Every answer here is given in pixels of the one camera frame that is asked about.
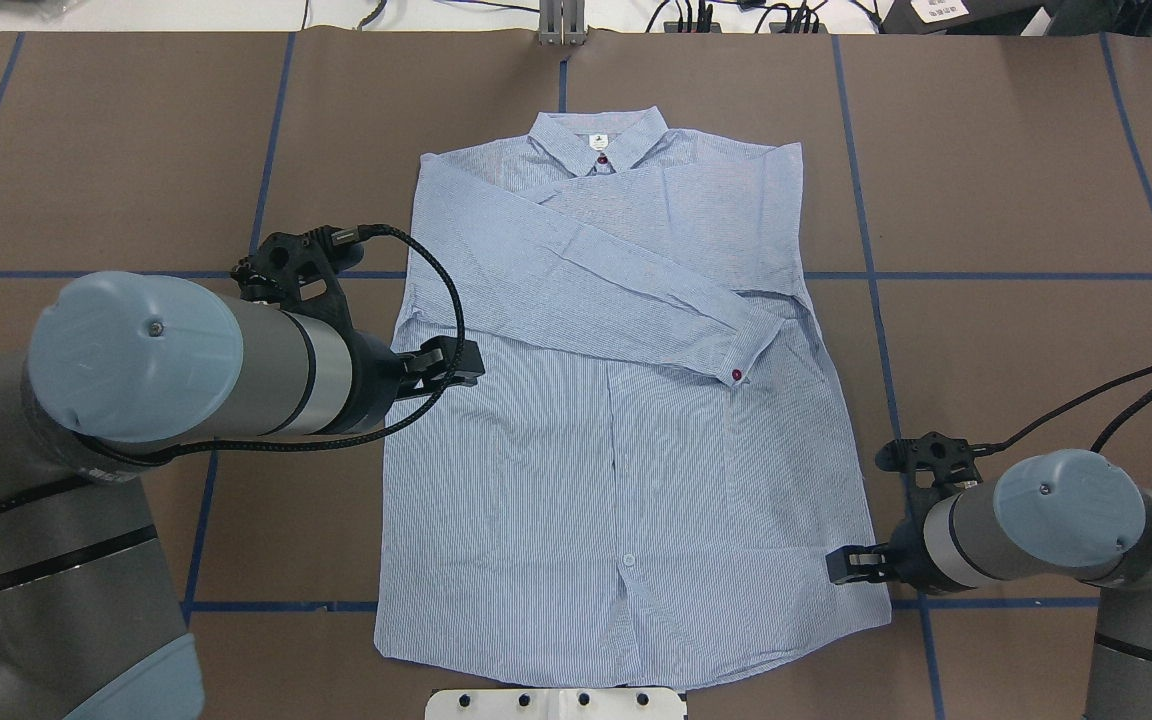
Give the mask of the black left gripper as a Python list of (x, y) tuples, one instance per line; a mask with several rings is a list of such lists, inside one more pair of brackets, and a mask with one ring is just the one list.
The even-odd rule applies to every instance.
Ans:
[(419, 350), (397, 354), (374, 334), (355, 332), (346, 344), (353, 366), (347, 420), (382, 420), (397, 400), (472, 387), (486, 372), (479, 346), (471, 340), (435, 336)]

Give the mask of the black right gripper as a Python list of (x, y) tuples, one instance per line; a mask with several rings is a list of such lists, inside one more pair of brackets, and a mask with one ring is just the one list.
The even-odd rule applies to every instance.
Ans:
[(847, 544), (826, 555), (829, 583), (882, 584), (893, 578), (914, 588), (916, 592), (933, 591), (933, 561), (925, 547), (922, 524), (900, 524), (886, 544)]

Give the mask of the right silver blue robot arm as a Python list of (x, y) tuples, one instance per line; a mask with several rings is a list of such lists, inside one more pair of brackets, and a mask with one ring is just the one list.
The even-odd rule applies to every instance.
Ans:
[(1068, 577), (1100, 592), (1083, 715), (1152, 719), (1152, 488), (1105, 456), (1064, 448), (980, 478), (986, 446), (931, 433), (896, 439), (876, 464), (931, 473), (888, 541), (826, 559), (836, 585), (900, 583), (955, 594), (1029, 577)]

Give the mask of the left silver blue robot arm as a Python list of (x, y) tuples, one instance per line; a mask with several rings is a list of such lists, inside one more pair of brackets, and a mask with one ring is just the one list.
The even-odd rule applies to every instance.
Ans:
[(0, 355), (0, 719), (204, 711), (147, 471), (366, 444), (399, 400), (483, 372), (463, 331), (407, 354), (356, 331), (335, 283), (275, 305), (170, 275), (65, 286)]

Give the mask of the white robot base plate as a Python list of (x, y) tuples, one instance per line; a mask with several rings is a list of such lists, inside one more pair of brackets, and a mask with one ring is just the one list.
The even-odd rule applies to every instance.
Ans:
[(684, 694), (669, 688), (445, 689), (425, 719), (687, 719)]

